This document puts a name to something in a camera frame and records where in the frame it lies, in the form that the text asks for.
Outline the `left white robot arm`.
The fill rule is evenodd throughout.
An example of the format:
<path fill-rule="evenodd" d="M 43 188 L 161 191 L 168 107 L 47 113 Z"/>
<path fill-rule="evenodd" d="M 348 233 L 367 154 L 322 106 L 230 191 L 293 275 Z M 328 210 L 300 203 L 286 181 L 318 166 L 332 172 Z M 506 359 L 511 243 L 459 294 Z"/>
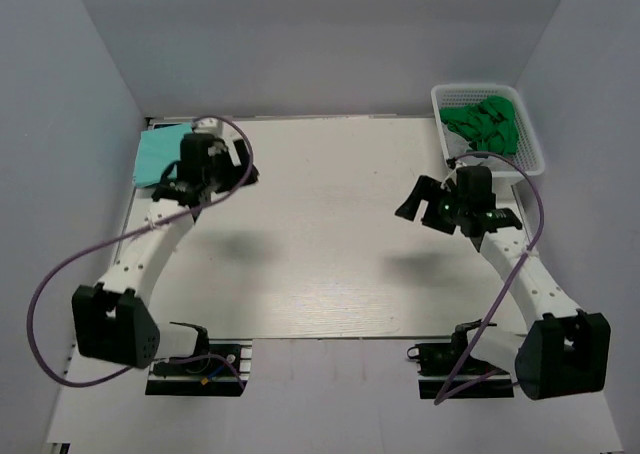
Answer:
<path fill-rule="evenodd" d="M 79 353 L 144 369 L 177 358 L 199 373 L 211 361 L 207 331 L 196 324 L 157 323 L 149 311 L 154 287 L 182 238 L 212 201 L 256 183 L 258 170 L 242 139 L 228 145 L 214 134 L 187 134 L 179 158 L 162 172 L 151 194 L 143 231 L 92 286 L 71 300 Z"/>

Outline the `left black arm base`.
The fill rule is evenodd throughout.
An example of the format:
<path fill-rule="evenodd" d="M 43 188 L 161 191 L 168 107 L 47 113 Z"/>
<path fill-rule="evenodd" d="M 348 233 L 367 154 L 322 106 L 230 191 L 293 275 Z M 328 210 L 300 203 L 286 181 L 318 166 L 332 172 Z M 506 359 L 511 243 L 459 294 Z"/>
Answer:
<path fill-rule="evenodd" d="M 212 341 L 209 345 L 209 351 L 224 357 L 244 381 L 249 378 L 252 358 L 251 342 Z M 235 378 L 225 363 L 217 358 L 199 360 L 188 364 L 154 362 L 151 365 L 149 377 L 160 380 L 190 380 L 196 383 L 199 383 L 203 378 L 208 378 L 209 380 L 233 380 Z"/>

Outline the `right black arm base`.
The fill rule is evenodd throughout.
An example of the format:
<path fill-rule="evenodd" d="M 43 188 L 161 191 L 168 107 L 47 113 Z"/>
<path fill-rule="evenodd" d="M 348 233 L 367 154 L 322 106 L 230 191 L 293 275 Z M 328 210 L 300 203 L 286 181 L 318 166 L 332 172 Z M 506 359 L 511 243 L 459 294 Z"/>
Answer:
<path fill-rule="evenodd" d="M 420 380 L 444 381 L 455 367 L 463 348 L 454 348 L 443 339 L 419 342 L 406 351 L 407 359 L 417 364 Z M 471 380 L 484 374 L 493 374 L 499 379 L 510 379 L 507 371 L 469 356 L 456 374 L 456 380 Z"/>

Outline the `teal t-shirt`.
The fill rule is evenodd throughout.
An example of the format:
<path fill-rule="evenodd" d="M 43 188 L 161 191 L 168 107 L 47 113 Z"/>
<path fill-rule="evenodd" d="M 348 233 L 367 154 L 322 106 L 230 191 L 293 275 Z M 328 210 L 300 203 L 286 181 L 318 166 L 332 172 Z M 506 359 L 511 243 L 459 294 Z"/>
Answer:
<path fill-rule="evenodd" d="M 133 171 L 134 186 L 146 188 L 156 184 L 164 169 L 180 158 L 180 143 L 191 132 L 189 123 L 142 131 Z"/>

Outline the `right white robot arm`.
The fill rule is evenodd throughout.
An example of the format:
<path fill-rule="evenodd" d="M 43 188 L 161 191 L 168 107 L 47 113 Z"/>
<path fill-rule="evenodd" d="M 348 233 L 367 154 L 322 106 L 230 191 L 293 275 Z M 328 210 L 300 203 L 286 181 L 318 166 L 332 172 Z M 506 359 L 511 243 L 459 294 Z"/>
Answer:
<path fill-rule="evenodd" d="M 514 299 L 527 328 L 518 336 L 478 319 L 457 325 L 446 343 L 410 348 L 407 356 L 419 363 L 421 376 L 451 376 L 436 398 L 476 391 L 491 372 L 510 374 L 531 400 L 601 391 L 609 322 L 582 309 L 553 279 L 517 215 L 498 207 L 489 170 L 465 167 L 444 182 L 421 176 L 395 214 L 412 221 L 422 203 L 421 224 L 469 239 L 503 280 L 501 291 Z"/>

